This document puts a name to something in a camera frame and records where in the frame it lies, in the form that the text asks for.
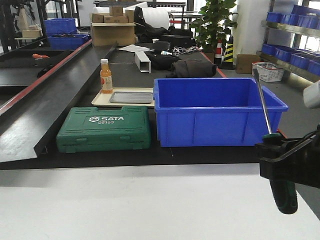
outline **white basket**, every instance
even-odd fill
[[[254,69],[258,70],[259,80],[267,83],[281,81],[285,72],[285,70],[278,68],[277,65],[272,62],[253,62],[252,75],[254,75]]]

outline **orange tool handle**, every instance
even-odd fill
[[[32,54],[32,57],[33,57],[34,59],[48,59],[48,58],[50,58],[50,57],[47,56],[47,55],[39,55],[39,54],[37,54],[37,53]]]

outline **bottle cap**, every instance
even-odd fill
[[[101,60],[100,60],[100,63],[102,63],[102,64],[108,64],[108,63],[109,63],[109,60],[108,60],[108,59],[101,59]]]

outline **beige tray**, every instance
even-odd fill
[[[153,89],[151,87],[114,87],[113,92],[145,92],[145,93],[153,93]],[[96,107],[121,107],[121,106],[147,106],[147,107],[155,107],[155,100],[152,100],[151,103],[112,103],[110,102],[110,98],[112,93],[104,94],[99,91],[99,93],[92,100],[91,104]]]

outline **sata logo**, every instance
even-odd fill
[[[100,120],[100,117],[97,116],[92,116],[89,118],[89,122],[95,123],[98,122]]]
[[[95,123],[98,121],[117,121],[117,120],[125,120],[123,116],[104,116],[104,117],[98,117],[98,116],[92,116],[89,118],[89,122]]]

